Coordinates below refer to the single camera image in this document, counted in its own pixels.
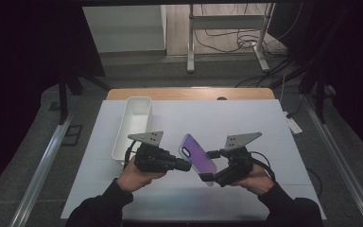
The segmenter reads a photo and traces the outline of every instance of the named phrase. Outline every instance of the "white tray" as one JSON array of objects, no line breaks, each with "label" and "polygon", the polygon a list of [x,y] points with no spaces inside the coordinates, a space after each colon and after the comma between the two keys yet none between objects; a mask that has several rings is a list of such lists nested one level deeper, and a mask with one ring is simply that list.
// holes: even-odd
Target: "white tray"
[{"label": "white tray", "polygon": [[[147,132],[147,125],[151,116],[151,102],[151,98],[145,96],[128,98],[119,133],[112,150],[114,160],[124,162],[126,150],[132,142],[128,138],[129,134]],[[135,143],[133,150],[137,150],[140,144],[139,142]]]}]

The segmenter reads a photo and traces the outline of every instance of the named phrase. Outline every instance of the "white tabletop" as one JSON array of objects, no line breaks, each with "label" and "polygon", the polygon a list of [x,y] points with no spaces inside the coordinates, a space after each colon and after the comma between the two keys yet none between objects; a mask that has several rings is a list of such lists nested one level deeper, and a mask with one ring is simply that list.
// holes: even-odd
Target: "white tabletop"
[{"label": "white tabletop", "polygon": [[[103,101],[61,218],[68,218],[83,200],[102,194],[121,173],[112,148],[125,106],[125,100]],[[155,100],[147,131],[164,131],[160,148],[177,157],[187,133],[205,150],[215,150],[224,148],[227,135],[260,131],[262,136],[247,149],[268,157],[276,181],[290,197],[319,203],[278,100]],[[253,157],[265,162],[261,156]],[[214,161],[218,171],[227,166],[225,158]],[[133,195],[134,202],[123,209],[123,219],[239,221],[262,220],[268,215],[266,206],[252,193],[240,187],[209,187],[193,169],[168,171]]]}]

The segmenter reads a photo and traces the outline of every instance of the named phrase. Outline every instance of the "person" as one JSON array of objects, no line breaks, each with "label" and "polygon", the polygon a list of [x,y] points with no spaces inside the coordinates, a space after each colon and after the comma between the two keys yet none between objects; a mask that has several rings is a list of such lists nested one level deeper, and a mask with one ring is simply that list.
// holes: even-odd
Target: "person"
[{"label": "person", "polygon": [[[122,208],[133,201],[132,192],[160,179],[165,173],[141,172],[134,164],[134,157],[119,178],[114,179],[107,190],[90,198],[77,207],[66,227],[121,226]],[[258,196],[269,210],[267,226],[321,227],[322,220],[318,205],[306,198],[292,200],[278,183],[274,183],[266,171],[254,164],[247,178],[232,183]]]}]

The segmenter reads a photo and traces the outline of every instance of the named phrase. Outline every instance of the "hand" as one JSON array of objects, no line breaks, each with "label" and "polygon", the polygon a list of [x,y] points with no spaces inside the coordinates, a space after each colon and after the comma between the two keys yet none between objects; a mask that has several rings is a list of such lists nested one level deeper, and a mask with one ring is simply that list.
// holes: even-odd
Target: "hand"
[{"label": "hand", "polygon": [[252,172],[250,172],[247,178],[234,182],[231,186],[241,186],[255,195],[261,196],[274,186],[274,182],[262,167],[254,164]]},{"label": "hand", "polygon": [[129,161],[123,173],[117,179],[117,184],[126,193],[136,191],[150,184],[152,180],[162,178],[166,173],[142,172],[134,164],[135,157]]}]

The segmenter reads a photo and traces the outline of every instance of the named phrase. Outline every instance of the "black sleeve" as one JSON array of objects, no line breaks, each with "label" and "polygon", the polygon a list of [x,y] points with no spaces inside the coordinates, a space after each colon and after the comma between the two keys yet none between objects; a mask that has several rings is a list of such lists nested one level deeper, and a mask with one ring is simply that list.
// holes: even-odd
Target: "black sleeve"
[{"label": "black sleeve", "polygon": [[316,202],[305,198],[292,200],[278,183],[258,199],[269,209],[267,226],[323,226]]},{"label": "black sleeve", "polygon": [[70,215],[66,227],[120,226],[122,208],[131,203],[133,197],[123,192],[116,180],[102,196],[83,201]]}]

